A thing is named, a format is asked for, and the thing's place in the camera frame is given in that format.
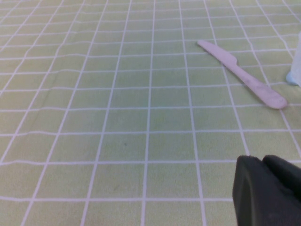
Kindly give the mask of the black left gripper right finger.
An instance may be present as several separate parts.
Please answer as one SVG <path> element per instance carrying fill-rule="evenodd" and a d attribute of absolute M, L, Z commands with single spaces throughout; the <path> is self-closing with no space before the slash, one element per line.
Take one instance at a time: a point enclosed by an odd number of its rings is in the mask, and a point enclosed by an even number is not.
<path fill-rule="evenodd" d="M 262 161 L 282 185 L 290 189 L 294 195 L 301 194 L 300 168 L 275 155 L 266 155 Z"/>

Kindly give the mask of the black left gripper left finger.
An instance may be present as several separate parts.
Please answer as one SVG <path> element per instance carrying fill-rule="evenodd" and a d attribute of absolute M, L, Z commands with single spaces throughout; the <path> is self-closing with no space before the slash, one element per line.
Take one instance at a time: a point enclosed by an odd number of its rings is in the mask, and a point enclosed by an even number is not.
<path fill-rule="evenodd" d="M 239 226 L 301 224 L 301 195 L 282 185 L 257 157 L 237 158 L 232 198 Z"/>

